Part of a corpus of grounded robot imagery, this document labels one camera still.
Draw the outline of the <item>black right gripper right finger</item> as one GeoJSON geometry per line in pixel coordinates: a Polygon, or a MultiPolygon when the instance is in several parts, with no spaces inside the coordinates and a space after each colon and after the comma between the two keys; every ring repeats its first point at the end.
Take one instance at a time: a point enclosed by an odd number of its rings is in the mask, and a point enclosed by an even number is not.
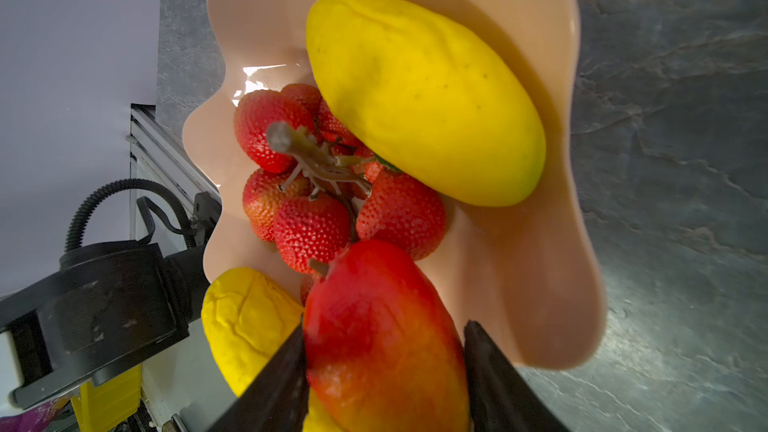
{"type": "Polygon", "coordinates": [[[475,431],[568,432],[477,321],[464,327],[464,357],[475,431]]]}

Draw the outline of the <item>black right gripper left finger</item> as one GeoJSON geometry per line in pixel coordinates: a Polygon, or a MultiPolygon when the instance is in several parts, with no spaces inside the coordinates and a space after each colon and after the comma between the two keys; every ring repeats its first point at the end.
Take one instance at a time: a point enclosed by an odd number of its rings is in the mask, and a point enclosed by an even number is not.
{"type": "Polygon", "coordinates": [[[246,391],[208,431],[302,431],[309,392],[304,336],[298,325],[246,391]]]}

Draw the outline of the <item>bumpy yellow fake fruit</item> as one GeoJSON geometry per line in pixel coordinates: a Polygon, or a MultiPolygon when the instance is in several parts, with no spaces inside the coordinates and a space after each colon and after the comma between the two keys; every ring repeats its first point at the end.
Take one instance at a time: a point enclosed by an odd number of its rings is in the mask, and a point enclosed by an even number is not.
{"type": "MultiPolygon", "coordinates": [[[[245,267],[208,288],[202,325],[213,358],[237,399],[300,325],[303,307],[268,276],[245,267]]],[[[339,431],[311,389],[302,431],[339,431]]]]}

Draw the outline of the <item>red yellow fake mango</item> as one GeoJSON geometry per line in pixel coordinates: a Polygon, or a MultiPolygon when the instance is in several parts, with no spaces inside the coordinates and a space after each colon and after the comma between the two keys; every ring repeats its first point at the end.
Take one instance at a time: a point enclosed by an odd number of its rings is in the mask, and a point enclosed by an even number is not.
{"type": "Polygon", "coordinates": [[[307,377],[346,431],[468,431],[464,352],[432,282],[400,248],[357,242],[303,317],[307,377]]]}

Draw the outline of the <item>pink wavy fruit bowl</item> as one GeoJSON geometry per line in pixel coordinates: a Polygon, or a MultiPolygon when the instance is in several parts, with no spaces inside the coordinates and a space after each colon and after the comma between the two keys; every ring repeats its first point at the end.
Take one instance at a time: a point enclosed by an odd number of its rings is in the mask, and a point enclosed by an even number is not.
{"type": "MultiPolygon", "coordinates": [[[[256,269],[296,292],[300,277],[259,240],[241,194],[254,162],[238,145],[233,115],[256,89],[320,80],[310,61],[306,24],[318,0],[207,0],[225,61],[220,89],[186,120],[189,158],[218,187],[222,216],[204,253],[214,280],[236,267],[256,269]]],[[[406,0],[462,24],[488,44],[518,79],[546,138],[543,172],[528,187],[522,151],[532,148],[522,110],[496,98],[490,73],[469,62],[449,81],[412,45],[407,62],[334,69],[353,90],[394,80],[401,106],[369,117],[357,136],[387,162],[444,194],[447,236],[421,269],[456,325],[476,320],[520,365],[566,369],[587,361],[605,331],[606,294],[571,170],[572,94],[580,45],[577,0],[406,0]]]]}

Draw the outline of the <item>red fake strawberry bunch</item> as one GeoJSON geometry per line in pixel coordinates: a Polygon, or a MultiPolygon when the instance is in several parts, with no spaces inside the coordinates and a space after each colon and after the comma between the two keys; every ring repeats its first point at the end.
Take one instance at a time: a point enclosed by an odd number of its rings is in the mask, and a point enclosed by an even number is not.
{"type": "Polygon", "coordinates": [[[315,87],[290,84],[247,93],[233,116],[235,139],[258,166],[245,182],[243,211],[253,233],[304,274],[302,298],[348,245],[386,241],[418,261],[448,228],[437,192],[365,147],[323,142],[315,115],[326,109],[315,87]]]}

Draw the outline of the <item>smooth yellow fake mango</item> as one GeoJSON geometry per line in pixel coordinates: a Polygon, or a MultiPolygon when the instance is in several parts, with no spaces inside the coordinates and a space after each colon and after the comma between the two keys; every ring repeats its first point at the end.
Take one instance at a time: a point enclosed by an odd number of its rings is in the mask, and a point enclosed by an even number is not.
{"type": "Polygon", "coordinates": [[[535,190],[540,116],[467,27],[406,0],[316,0],[306,48],[331,112],[396,168],[475,206],[511,206],[535,190]]]}

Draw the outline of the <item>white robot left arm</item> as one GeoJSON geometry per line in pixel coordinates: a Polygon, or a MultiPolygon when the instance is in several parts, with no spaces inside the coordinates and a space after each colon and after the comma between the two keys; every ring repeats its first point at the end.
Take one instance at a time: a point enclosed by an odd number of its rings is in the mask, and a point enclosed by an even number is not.
{"type": "Polygon", "coordinates": [[[100,386],[189,335],[209,281],[205,246],[219,199],[196,195],[188,213],[165,186],[111,182],[77,209],[58,272],[1,302],[1,415],[13,417],[92,382],[100,386]],[[138,240],[83,242],[107,198],[140,190],[138,240]]]}

